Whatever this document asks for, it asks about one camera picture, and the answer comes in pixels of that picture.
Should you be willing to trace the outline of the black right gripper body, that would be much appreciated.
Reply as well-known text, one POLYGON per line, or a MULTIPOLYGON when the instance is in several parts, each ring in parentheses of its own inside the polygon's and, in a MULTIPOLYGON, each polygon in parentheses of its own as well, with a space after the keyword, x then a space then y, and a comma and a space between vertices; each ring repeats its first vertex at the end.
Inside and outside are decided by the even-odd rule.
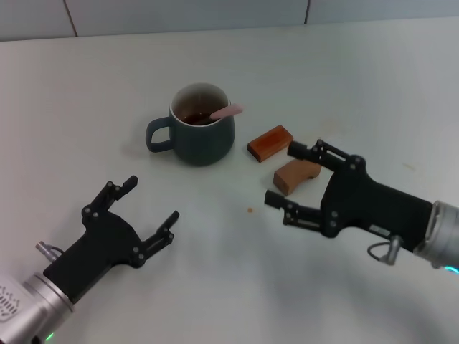
POLYGON ((401 237, 409 252, 425 238, 432 203, 377 183, 366 172, 362 157, 343 161, 326 156, 320 164, 333 171, 321 200, 322 235, 331 239, 347 227, 369 231, 378 226, 401 237))

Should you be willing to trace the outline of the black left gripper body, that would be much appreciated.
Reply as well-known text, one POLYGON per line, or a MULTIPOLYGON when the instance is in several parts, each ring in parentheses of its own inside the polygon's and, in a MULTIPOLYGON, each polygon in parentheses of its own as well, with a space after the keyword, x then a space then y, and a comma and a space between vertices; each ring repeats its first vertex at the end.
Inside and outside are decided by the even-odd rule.
POLYGON ((82 220, 85 233, 51 263, 43 275, 72 303, 78 302, 111 268, 138 269, 142 243, 133 227, 110 212, 82 220))

